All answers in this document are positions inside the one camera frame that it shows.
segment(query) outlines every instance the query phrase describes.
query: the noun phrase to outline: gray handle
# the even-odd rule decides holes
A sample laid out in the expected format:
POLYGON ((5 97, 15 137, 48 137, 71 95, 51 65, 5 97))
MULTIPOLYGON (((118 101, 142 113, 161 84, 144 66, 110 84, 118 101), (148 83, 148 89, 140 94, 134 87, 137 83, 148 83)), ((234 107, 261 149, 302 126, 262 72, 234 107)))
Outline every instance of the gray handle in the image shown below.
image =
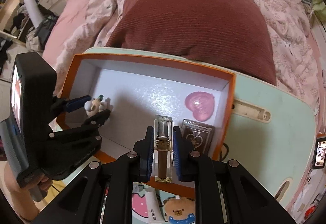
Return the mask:
POLYGON ((38 186, 35 186, 30 189, 29 193, 31 194, 31 197, 35 202, 41 202, 42 199, 48 195, 47 191, 41 190, 38 186))

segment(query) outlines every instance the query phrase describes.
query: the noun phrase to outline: bear nose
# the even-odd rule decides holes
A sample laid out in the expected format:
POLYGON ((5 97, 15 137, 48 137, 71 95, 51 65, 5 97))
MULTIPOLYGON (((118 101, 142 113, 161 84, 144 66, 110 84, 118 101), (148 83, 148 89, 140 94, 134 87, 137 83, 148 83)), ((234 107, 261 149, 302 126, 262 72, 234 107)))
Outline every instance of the bear nose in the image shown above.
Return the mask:
POLYGON ((174 214, 177 216, 181 216, 182 215, 182 210, 178 209, 174 211, 174 214))

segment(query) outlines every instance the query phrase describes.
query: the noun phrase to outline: green fabric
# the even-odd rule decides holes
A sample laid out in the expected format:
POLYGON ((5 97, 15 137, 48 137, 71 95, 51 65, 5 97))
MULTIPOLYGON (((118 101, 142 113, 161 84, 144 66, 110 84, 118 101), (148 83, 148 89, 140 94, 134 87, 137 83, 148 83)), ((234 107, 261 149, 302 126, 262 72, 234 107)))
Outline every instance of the green fabric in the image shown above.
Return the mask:
POLYGON ((312 9, 317 17, 323 22, 326 21, 326 5, 323 0, 312 0, 312 9))

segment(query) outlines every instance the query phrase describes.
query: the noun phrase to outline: maroon cushion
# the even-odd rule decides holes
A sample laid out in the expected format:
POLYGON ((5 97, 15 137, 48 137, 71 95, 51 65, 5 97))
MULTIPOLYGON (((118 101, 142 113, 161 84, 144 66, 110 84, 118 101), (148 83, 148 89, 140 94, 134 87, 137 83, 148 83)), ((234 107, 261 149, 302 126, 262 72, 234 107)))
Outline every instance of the maroon cushion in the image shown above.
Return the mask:
POLYGON ((125 0, 107 46, 182 56, 276 85, 271 40, 253 0, 125 0))

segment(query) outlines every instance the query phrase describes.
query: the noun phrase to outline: clear rectangular bottle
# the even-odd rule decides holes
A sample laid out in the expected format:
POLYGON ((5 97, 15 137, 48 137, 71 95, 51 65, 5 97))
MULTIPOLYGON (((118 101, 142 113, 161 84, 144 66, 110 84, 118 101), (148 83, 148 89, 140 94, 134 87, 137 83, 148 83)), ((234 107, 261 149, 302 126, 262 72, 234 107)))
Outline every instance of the clear rectangular bottle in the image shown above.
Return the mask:
POLYGON ((154 173, 157 182, 171 183, 173 159, 173 121, 156 115, 154 120, 154 173))

